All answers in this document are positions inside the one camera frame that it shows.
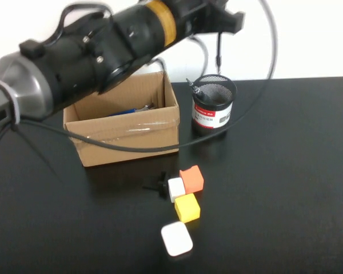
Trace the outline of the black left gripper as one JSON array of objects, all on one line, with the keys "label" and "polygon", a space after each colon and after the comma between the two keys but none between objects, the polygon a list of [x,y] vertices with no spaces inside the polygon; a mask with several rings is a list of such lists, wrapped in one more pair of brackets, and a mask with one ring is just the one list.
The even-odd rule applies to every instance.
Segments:
[{"label": "black left gripper", "polygon": [[[215,1],[174,1],[174,16],[176,19],[177,36],[188,37],[197,32],[202,22],[210,13],[211,5],[225,10],[229,0]],[[222,32],[237,34],[244,27],[245,13],[224,12],[222,19]]]}]

